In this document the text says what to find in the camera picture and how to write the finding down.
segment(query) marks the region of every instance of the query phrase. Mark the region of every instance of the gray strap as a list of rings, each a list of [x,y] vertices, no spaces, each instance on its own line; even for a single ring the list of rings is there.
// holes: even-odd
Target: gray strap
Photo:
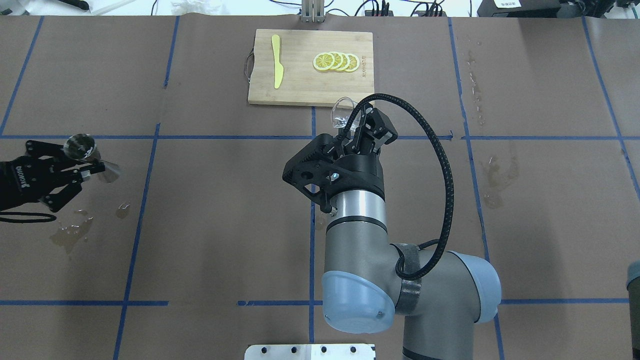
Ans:
[[[393,243],[391,245],[395,246],[404,255],[404,272],[412,273],[420,270],[420,256],[418,254],[420,248],[418,248],[418,245],[404,243]],[[400,296],[396,304],[396,314],[409,315],[413,313],[415,307],[418,305],[421,286],[421,278],[416,280],[402,280]]]

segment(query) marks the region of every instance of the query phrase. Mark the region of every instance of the black box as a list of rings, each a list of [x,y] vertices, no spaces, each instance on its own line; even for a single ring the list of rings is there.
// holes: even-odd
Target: black box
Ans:
[[[517,8],[498,8],[496,3],[517,3],[514,0],[483,0],[478,8],[480,17],[556,17],[560,0],[520,0]]]

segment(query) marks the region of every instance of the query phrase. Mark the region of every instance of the robotiq logo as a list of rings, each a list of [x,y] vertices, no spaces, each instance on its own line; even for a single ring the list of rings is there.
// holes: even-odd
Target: robotiq logo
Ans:
[[[30,188],[31,186],[27,184],[27,179],[24,178],[24,173],[22,172],[22,167],[15,167],[15,171],[18,174],[18,179],[20,179],[20,187],[21,188]]]

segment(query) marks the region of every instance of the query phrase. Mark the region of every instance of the white mounting bracket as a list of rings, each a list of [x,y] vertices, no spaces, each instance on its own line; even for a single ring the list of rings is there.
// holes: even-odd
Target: white mounting bracket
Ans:
[[[302,22],[324,22],[324,0],[302,0]]]
[[[244,360],[376,360],[373,344],[252,345]]]

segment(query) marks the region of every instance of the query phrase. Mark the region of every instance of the sliced lemon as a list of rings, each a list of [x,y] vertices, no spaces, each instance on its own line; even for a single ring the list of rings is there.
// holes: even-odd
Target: sliced lemon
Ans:
[[[351,57],[347,56],[347,54],[343,54],[340,53],[340,56],[344,58],[344,63],[342,63],[342,66],[335,69],[336,71],[345,71],[348,67],[349,64],[351,63]]]
[[[333,55],[333,57],[335,58],[335,60],[333,61],[333,66],[331,67],[332,70],[335,70],[339,67],[342,67],[342,64],[344,63],[344,58],[342,57],[342,55],[344,55],[343,53],[338,53],[337,51],[332,51],[331,54]]]
[[[354,54],[345,54],[349,58],[349,66],[344,69],[344,72],[354,72],[360,67],[360,58]]]
[[[319,53],[314,58],[314,68],[319,71],[326,71],[331,69],[335,56],[332,53]]]

